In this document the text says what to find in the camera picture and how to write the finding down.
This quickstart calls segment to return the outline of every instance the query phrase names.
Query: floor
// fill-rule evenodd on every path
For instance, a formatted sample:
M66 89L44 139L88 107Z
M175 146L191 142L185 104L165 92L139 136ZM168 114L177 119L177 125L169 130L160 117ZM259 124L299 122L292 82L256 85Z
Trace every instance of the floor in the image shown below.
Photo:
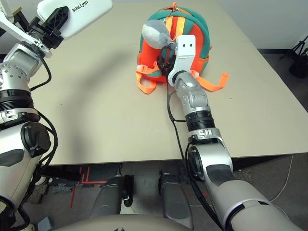
M264 54L264 58L276 70L285 84L308 110L308 78L298 79L288 73L292 63L289 59L279 60L281 55ZM240 179L253 184L267 198L273 198L283 187L290 165L290 157L276 159L258 166L235 172ZM107 180L114 175L115 166L97 166L100 171L96 177ZM178 174L179 164L176 161L124 163L122 174L135 176L134 203L131 208L122 206L121 213L151 214L162 216L161 198L158 195L159 171L170 171ZM289 180L282 194L273 203L282 208L297 226L308 230L308 154L296 154L293 158ZM189 184L181 183L192 208L194 230L218 231L219 228L200 206ZM202 191L206 189L200 183ZM56 190L51 186L44 195L41 204L26 203L32 223L38 223L44 217L51 218L54 228L59 228L89 217L99 185L77 186L72 203L72 187Z

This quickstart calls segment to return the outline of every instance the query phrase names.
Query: gray plush toy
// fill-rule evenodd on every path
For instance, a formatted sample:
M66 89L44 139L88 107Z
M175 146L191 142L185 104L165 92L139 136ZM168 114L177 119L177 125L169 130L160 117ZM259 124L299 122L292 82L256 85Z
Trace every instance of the gray plush toy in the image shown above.
M155 49L162 49L171 42L170 33L163 21L153 19L142 27L142 36L145 41Z

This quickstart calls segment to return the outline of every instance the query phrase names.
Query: table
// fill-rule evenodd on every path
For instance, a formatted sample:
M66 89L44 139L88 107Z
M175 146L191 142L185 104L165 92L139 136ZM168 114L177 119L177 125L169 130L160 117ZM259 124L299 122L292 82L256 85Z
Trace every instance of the table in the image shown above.
M145 95L134 74L142 24L170 4L116 2L106 16L63 42L46 60L53 80L32 95L35 107L58 132L52 165L180 159L167 115L166 86ZM221 73L230 74L225 88L207 93L230 155L307 152L307 112L250 40L216 1L183 5L200 12L209 25L213 49L202 76L217 83ZM46 77L42 67L30 85ZM176 96L171 105L174 117L183 119ZM185 123L178 123L178 130L184 147Z

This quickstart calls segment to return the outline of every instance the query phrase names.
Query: backpack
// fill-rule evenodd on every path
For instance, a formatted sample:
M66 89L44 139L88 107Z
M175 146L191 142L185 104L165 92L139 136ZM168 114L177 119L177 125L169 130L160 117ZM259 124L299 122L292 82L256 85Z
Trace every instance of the backpack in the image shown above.
M208 63L209 51L211 49L208 27L200 14L184 7L178 8L176 3L173 3L172 7L163 8L153 14L149 20L152 19L165 22L172 41L175 41L180 35L195 35L196 55L191 66L191 74L203 88L209 91L216 91L225 86L229 74L223 73L218 85L214 85L199 76L199 73L203 72ZM159 53L160 49L149 46L141 35L136 79L137 86L146 94L150 94L156 88L156 82L167 83L166 76L161 74L157 66ZM174 51L164 50L162 52L165 62L168 62L174 55ZM150 81L150 86L147 87L141 83L143 77Z

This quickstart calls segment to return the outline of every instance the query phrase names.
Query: white cable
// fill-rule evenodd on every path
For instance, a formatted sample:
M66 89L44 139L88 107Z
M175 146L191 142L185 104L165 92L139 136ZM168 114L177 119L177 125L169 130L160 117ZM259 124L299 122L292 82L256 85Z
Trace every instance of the white cable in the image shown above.
M203 207L202 205L189 205L190 207Z
M273 202L274 200L276 200L280 196L280 194L283 192L284 188L287 186L287 183L288 183L288 180L289 180L289 176L290 176L292 161L293 161L293 155L291 156L290 166L289 166L287 178L285 179L285 183L284 183L282 189L279 191L279 193L273 199L271 199L270 202Z

